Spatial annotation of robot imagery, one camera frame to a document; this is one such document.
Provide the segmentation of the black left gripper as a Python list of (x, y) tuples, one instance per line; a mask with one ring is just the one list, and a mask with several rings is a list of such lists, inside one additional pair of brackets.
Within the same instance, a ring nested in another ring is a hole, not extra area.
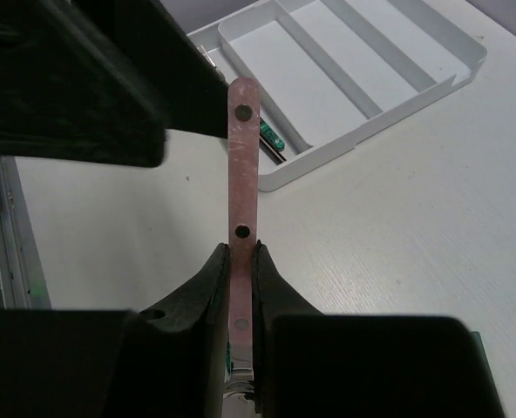
[(226, 84), (159, 1), (0, 1), (0, 156), (153, 168), (226, 135)]

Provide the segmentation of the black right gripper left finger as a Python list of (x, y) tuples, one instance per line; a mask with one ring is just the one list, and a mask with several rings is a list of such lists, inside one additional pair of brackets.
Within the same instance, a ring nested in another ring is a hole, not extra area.
[(0, 309), (0, 417), (218, 417), (229, 250), (135, 313)]

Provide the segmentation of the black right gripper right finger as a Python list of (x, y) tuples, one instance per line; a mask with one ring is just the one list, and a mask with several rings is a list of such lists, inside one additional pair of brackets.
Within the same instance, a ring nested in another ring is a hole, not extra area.
[(264, 417), (501, 417), (478, 333), (441, 315), (327, 314), (253, 256), (255, 408)]

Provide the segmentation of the pink handled spoon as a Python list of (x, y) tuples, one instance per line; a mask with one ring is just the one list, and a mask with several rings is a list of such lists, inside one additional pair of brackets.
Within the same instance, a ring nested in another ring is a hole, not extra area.
[(239, 77), (227, 90), (228, 342), (231, 371), (224, 398), (254, 395), (253, 254), (257, 242), (260, 87)]

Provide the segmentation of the green handled fork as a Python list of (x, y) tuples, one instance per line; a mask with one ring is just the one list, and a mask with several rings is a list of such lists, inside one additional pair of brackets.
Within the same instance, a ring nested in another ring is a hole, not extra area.
[(285, 150), (285, 142), (264, 119), (260, 122), (260, 132), (261, 136), (278, 152)]

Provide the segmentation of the dark brown handled fork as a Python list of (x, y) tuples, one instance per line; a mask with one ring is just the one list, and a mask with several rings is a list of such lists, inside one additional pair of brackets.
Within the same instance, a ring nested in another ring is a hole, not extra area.
[(286, 159), (265, 138), (260, 138), (262, 151), (276, 164), (283, 164)]

